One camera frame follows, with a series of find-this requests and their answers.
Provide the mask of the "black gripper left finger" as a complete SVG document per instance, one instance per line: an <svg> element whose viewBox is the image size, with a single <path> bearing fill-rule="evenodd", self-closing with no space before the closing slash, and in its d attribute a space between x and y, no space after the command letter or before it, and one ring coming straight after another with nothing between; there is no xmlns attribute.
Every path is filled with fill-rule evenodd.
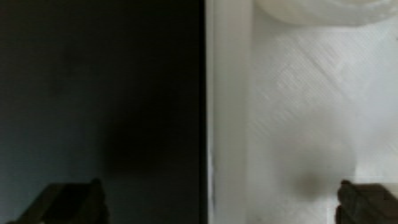
<svg viewBox="0 0 398 224"><path fill-rule="evenodd" d="M12 224L110 224L101 181L51 183Z"/></svg>

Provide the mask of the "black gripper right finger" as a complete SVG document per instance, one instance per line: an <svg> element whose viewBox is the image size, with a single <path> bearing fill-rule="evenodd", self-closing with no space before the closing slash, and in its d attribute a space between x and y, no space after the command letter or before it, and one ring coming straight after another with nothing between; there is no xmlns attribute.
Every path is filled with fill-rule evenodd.
<svg viewBox="0 0 398 224"><path fill-rule="evenodd" d="M375 183L341 181L335 224L398 224L398 198Z"/></svg>

